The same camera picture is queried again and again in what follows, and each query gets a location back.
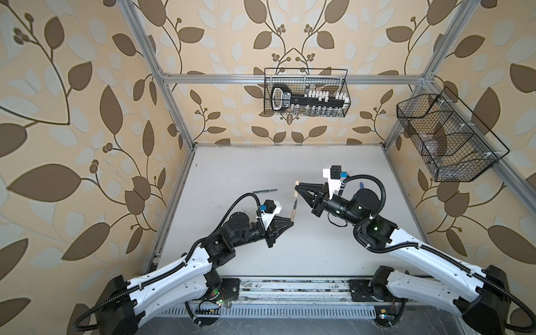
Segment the beige pen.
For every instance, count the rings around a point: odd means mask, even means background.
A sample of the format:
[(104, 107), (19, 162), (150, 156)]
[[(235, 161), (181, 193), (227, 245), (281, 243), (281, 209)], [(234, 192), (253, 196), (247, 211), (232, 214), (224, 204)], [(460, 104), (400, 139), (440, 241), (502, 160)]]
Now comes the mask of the beige pen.
[(297, 204), (298, 204), (298, 199), (295, 199), (294, 203), (293, 203), (293, 209), (292, 209), (292, 212), (291, 212), (291, 221), (295, 221), (295, 215), (296, 215), (296, 211), (297, 211)]

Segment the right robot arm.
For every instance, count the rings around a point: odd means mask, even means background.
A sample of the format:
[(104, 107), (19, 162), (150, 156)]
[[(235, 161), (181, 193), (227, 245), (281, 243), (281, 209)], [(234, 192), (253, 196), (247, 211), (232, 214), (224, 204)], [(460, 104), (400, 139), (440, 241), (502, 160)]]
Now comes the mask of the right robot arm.
[(327, 212), (353, 225), (354, 238), (368, 251), (388, 253), (431, 276), (416, 279), (383, 267), (377, 271), (379, 296), (421, 301), (459, 315), (480, 334), (504, 334), (513, 302), (506, 273), (493, 265), (483, 269), (453, 258), (383, 218), (387, 193), (380, 181), (376, 185), (379, 193), (362, 188), (351, 200), (343, 198), (342, 190), (331, 191), (327, 183), (299, 183), (295, 191), (316, 216)]

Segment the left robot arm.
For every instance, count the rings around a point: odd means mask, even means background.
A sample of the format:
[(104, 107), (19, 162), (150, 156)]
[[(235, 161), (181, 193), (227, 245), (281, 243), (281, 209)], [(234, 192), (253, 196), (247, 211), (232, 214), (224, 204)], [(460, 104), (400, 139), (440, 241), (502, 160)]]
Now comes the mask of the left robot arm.
[(261, 213), (251, 222), (236, 212), (192, 251), (169, 265), (126, 280), (111, 279), (100, 295), (95, 312), (99, 334), (135, 334), (138, 328), (169, 308), (215, 296), (222, 280), (216, 271), (236, 255), (237, 247), (266, 241), (273, 247), (289, 218)]

